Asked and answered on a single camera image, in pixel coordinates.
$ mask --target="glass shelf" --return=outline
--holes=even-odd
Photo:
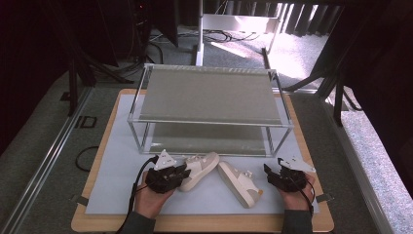
[[[275,70],[145,64],[128,117],[139,152],[275,156],[293,125],[272,79]]]

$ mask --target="gray carpet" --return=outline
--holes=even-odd
[[[160,44],[163,48],[165,63],[194,64],[194,46],[197,40],[183,38],[179,42],[178,49],[171,44]],[[206,45],[205,65],[264,67],[260,55],[263,42],[243,43],[251,53],[251,56],[246,59]],[[157,50],[150,48],[149,55],[157,61]],[[308,59],[306,62],[314,64],[315,61]],[[138,77],[139,72],[129,78],[137,80]],[[294,83],[293,78],[282,74],[282,83],[290,82]],[[61,77],[56,81],[32,118],[0,158],[1,225],[11,214],[24,186],[29,182],[31,175],[52,145],[59,128],[66,120],[68,103],[58,100],[61,93],[66,91],[66,85],[67,77]],[[88,176],[87,173],[75,167],[76,155],[86,147],[99,145],[115,98],[123,88],[134,88],[134,85],[122,85],[107,78],[99,78],[99,83],[81,113],[82,116],[97,117],[95,128],[77,128],[72,131],[19,233],[74,233],[70,222],[76,204],[68,199],[72,194],[82,192]],[[329,123],[328,117],[322,109],[322,101],[317,97],[300,94],[294,94],[292,101],[318,169],[323,190],[332,193],[336,198],[329,203],[335,222],[334,232],[377,233],[340,142],[332,127],[327,124]],[[87,159],[83,162],[87,166],[94,158],[93,151],[86,153],[84,157],[89,157],[89,162]]]

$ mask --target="wooden board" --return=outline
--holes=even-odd
[[[134,95],[136,90],[122,90],[116,100],[109,118],[100,147],[97,150],[94,164],[83,190],[82,196],[89,198],[94,188],[97,173],[100,168],[103,152],[115,121],[117,107],[121,95]],[[301,132],[297,116],[291,99],[285,96],[291,119],[294,124],[294,133],[306,163],[313,165],[310,152]],[[316,194],[322,194],[317,175],[314,188]],[[72,229],[77,232],[117,231],[125,220],[125,215],[85,214],[86,207],[78,205],[72,219]],[[158,232],[281,232],[283,214],[235,214],[235,215],[159,215],[155,225]],[[326,202],[319,203],[319,213],[313,216],[313,230],[315,232],[329,232],[334,228],[334,222]]]

